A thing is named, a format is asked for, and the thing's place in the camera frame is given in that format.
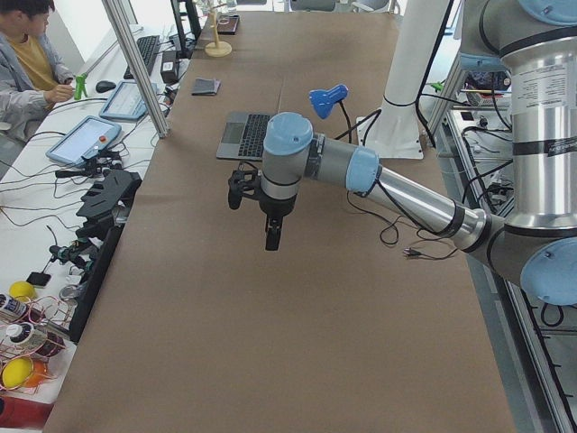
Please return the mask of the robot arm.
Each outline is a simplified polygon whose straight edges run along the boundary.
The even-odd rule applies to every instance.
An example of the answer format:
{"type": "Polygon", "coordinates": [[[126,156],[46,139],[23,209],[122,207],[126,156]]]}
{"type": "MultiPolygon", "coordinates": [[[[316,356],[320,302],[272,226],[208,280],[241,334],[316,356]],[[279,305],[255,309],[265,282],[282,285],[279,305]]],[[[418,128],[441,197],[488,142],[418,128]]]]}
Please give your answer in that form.
{"type": "Polygon", "coordinates": [[[282,219],[309,177],[361,194],[543,302],[576,301],[576,4],[469,1],[462,51],[496,57],[510,72],[514,208],[506,217],[446,198],[380,165],[373,150],[315,134],[296,113],[273,116],[259,202],[279,245],[282,219]]]}

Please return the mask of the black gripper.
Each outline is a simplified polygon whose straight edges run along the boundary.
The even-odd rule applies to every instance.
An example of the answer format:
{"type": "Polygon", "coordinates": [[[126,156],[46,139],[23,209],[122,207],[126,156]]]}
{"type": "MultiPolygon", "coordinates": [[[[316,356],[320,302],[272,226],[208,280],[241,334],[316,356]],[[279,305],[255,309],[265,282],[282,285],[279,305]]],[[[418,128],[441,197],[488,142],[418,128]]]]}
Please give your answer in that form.
{"type": "Polygon", "coordinates": [[[296,196],[286,199],[264,196],[259,200],[260,209],[266,215],[266,251],[277,251],[279,249],[280,229],[282,228],[283,218],[293,211],[296,199],[296,196]]]}

